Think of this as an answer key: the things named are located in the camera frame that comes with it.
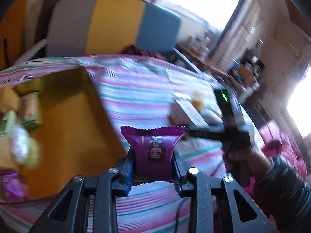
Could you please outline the right hand of person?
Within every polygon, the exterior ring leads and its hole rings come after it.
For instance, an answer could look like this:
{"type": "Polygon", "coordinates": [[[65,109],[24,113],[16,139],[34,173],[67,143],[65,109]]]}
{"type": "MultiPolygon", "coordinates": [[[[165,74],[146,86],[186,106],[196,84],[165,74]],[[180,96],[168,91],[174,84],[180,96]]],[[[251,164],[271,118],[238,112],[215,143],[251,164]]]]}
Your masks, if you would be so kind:
{"type": "Polygon", "coordinates": [[[233,163],[246,161],[255,180],[263,178],[270,170],[271,162],[258,148],[242,148],[223,154],[226,173],[232,173],[233,163]]]}

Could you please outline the dark sleeve forearm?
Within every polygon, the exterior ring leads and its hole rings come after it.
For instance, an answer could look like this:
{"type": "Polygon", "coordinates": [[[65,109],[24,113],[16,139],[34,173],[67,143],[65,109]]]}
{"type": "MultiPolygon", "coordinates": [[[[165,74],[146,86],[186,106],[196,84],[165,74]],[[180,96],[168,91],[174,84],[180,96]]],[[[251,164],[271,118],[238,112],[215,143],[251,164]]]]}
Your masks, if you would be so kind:
{"type": "Polygon", "coordinates": [[[310,232],[310,185],[280,156],[269,161],[270,170],[254,184],[254,193],[270,205],[280,232],[310,232]]]}

